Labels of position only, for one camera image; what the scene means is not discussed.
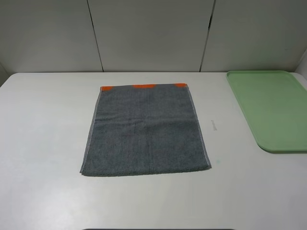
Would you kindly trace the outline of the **grey towel with orange pattern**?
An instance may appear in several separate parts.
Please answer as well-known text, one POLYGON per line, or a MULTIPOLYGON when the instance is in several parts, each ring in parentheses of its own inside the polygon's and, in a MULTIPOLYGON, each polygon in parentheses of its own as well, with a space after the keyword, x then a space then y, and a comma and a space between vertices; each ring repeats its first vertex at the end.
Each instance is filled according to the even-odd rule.
POLYGON ((101 87, 82 175, 134 176, 210 168, 187 84, 101 87))

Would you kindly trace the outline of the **green plastic tray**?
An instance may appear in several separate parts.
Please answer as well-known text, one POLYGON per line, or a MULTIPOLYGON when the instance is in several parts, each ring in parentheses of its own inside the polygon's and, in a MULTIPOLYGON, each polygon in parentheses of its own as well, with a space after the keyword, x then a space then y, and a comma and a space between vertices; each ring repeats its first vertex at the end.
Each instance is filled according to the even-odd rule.
POLYGON ((259 147, 306 152, 307 91, 291 73, 229 71, 226 78, 259 147))

